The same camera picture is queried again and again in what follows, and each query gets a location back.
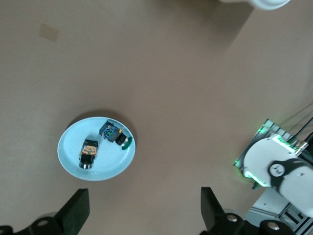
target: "green led light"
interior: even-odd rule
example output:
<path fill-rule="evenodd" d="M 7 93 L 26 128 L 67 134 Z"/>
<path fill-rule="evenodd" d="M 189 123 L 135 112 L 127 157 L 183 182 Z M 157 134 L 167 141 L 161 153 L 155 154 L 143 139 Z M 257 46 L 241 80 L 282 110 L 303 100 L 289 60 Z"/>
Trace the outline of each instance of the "green led light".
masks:
<path fill-rule="evenodd" d="M 273 137 L 273 140 L 280 146 L 283 146 L 285 149 L 290 151 L 291 153 L 295 153 L 295 150 L 291 147 L 291 145 L 287 143 L 280 135 Z"/>
<path fill-rule="evenodd" d="M 254 179 L 256 182 L 258 182 L 262 187 L 267 187 L 268 185 L 263 183 L 261 180 L 259 180 L 256 176 L 254 176 L 250 171 L 246 171 L 245 172 L 245 177 L 247 178 L 252 178 Z"/>
<path fill-rule="evenodd" d="M 264 127 L 264 126 L 262 126 L 259 130 L 258 130 L 258 132 L 260 132 L 261 134 L 263 134 L 263 133 L 265 133 L 265 132 L 267 132 L 268 131 L 268 129 L 266 128 L 266 127 Z"/>

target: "black cable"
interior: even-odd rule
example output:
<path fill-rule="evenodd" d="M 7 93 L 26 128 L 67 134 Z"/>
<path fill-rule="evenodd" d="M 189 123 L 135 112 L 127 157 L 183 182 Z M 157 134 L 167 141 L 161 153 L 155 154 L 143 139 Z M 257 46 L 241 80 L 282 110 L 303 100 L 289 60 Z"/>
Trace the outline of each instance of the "black cable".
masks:
<path fill-rule="evenodd" d="M 279 124 L 279 126 L 284 126 L 288 121 L 292 120 L 294 117 L 296 117 L 298 114 L 302 113 L 303 111 L 305 111 L 307 108 L 309 108 L 311 105 L 313 105 L 313 102 L 311 102 L 310 104 L 306 105 L 304 108 L 298 110 L 295 114 L 291 115 L 289 118 L 287 118 L 286 120 L 284 120 L 283 122 L 281 122 Z"/>
<path fill-rule="evenodd" d="M 313 121 L 313 117 L 294 135 L 294 137 L 297 137 L 311 123 L 311 121 Z"/>
<path fill-rule="evenodd" d="M 305 142 L 309 142 L 313 137 L 313 132 L 311 132 L 311 134 L 308 135 L 308 137 L 305 138 Z"/>
<path fill-rule="evenodd" d="M 288 140 L 288 143 L 293 143 L 296 137 L 313 121 L 313 117 L 293 136 Z"/>
<path fill-rule="evenodd" d="M 297 127 L 303 120 L 305 120 L 307 117 L 309 117 L 313 111 L 309 112 L 305 117 L 303 117 L 297 124 L 295 124 L 292 128 L 289 129 L 289 132 L 292 131 L 295 127 Z"/>

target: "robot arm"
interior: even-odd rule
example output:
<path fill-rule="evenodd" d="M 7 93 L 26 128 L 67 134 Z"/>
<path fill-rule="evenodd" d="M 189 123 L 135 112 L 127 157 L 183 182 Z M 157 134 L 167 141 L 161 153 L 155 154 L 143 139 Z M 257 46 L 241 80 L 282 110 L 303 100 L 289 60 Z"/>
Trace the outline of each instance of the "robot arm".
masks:
<path fill-rule="evenodd" d="M 313 217 L 313 169 L 299 154 L 304 142 L 292 148 L 280 135 L 257 141 L 244 158 L 243 174 L 261 186 L 272 187 L 308 217 Z"/>

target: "plate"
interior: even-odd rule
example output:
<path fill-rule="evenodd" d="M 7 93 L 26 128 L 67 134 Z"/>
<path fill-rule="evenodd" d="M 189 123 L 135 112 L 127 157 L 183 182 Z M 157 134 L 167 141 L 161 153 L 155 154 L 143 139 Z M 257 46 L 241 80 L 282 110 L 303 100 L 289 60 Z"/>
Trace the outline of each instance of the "plate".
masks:
<path fill-rule="evenodd" d="M 127 137 L 133 138 L 126 150 L 99 135 L 100 128 L 107 120 L 121 128 Z M 82 169 L 78 165 L 85 139 L 98 141 L 99 145 L 91 169 Z M 119 121 L 107 117 L 90 117 L 74 123 L 62 134 L 58 144 L 58 157 L 64 169 L 71 175 L 88 181 L 107 180 L 122 173 L 131 164 L 134 154 L 135 141 L 130 130 Z"/>

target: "white object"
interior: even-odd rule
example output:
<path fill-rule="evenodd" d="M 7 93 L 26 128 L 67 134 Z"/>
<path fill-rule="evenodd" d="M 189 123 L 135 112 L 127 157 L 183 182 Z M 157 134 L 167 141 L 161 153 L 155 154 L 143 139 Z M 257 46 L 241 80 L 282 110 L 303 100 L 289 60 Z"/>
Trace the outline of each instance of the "white object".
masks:
<path fill-rule="evenodd" d="M 107 120 L 120 127 L 127 137 L 133 138 L 126 150 L 99 135 L 100 128 Z M 82 169 L 78 165 L 85 139 L 98 141 L 99 144 L 91 169 Z M 64 169 L 71 175 L 88 181 L 106 180 L 120 174 L 130 165 L 134 154 L 135 141 L 130 130 L 119 121 L 107 117 L 90 117 L 74 123 L 63 133 L 58 145 L 58 157 Z"/>
<path fill-rule="evenodd" d="M 313 169 L 303 164 L 295 151 L 279 141 L 279 135 L 256 142 L 246 153 L 244 158 L 244 175 L 255 179 L 264 187 L 273 187 L 272 179 L 283 177 L 279 193 L 308 217 L 313 217 Z M 303 164 L 299 168 L 285 171 L 282 164 L 289 159 L 291 164 Z"/>
<path fill-rule="evenodd" d="M 260 10 L 275 10 L 287 4 L 290 0 L 220 0 L 224 3 L 248 2 Z"/>

